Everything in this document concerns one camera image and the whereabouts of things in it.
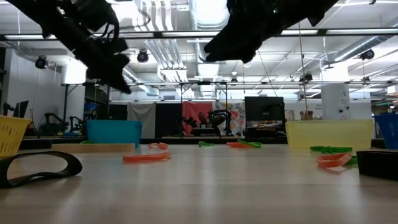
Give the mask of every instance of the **orange plastic piece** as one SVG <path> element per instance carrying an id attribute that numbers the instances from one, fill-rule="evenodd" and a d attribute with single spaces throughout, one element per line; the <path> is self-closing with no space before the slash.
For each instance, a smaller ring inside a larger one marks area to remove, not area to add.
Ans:
<path id="1" fill-rule="evenodd" d="M 149 149 L 161 149 L 161 150 L 166 150 L 169 148 L 169 145 L 166 143 L 151 143 L 148 145 Z"/>
<path id="2" fill-rule="evenodd" d="M 240 143 L 240 142 L 227 142 L 226 144 L 229 147 L 252 148 L 251 146 L 249 146 L 247 144 Z"/>
<path id="3" fill-rule="evenodd" d="M 162 161 L 170 158 L 171 154 L 169 152 L 163 152 L 158 154 L 123 156 L 123 162 L 152 162 L 152 161 Z"/>
<path id="4" fill-rule="evenodd" d="M 323 155 L 317 158 L 318 166 L 321 168 L 339 167 L 346 164 L 351 159 L 350 153 L 340 153 L 334 155 Z"/>

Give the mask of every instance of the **blue plastic bin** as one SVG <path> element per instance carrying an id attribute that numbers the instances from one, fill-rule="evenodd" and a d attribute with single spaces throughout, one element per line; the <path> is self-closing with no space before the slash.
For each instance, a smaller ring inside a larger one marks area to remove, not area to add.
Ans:
<path id="1" fill-rule="evenodd" d="M 88 120 L 87 138 L 103 144 L 134 143 L 139 147 L 142 123 L 140 121 Z"/>
<path id="2" fill-rule="evenodd" d="M 375 115 L 384 143 L 388 149 L 398 149 L 398 114 Z"/>

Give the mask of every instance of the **teal bin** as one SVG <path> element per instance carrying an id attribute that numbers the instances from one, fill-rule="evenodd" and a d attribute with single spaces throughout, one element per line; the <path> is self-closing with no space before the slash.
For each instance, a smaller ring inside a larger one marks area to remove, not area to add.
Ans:
<path id="1" fill-rule="evenodd" d="M 134 143 L 139 147 L 142 123 L 140 121 L 88 120 L 87 138 L 99 144 Z"/>

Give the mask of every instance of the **computer screen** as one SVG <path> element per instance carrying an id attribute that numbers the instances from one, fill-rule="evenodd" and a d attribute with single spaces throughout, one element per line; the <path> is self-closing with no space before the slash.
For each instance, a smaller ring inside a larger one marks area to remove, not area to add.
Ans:
<path id="1" fill-rule="evenodd" d="M 17 106 L 15 107 L 15 110 L 14 110 L 13 117 L 25 118 L 25 113 L 26 113 L 28 104 L 29 104 L 29 101 L 23 101 L 23 102 L 17 103 Z"/>
<path id="2" fill-rule="evenodd" d="M 244 98 L 246 121 L 284 121 L 283 97 L 247 96 Z"/>

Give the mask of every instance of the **yellow basket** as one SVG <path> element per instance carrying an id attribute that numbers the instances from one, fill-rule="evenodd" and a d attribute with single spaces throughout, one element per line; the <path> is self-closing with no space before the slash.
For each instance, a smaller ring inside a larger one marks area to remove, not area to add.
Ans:
<path id="1" fill-rule="evenodd" d="M 29 119 L 0 116 L 0 157 L 17 154 Z"/>
<path id="2" fill-rule="evenodd" d="M 286 131 L 291 149 L 309 150 L 310 146 L 369 149 L 373 120 L 288 121 Z"/>

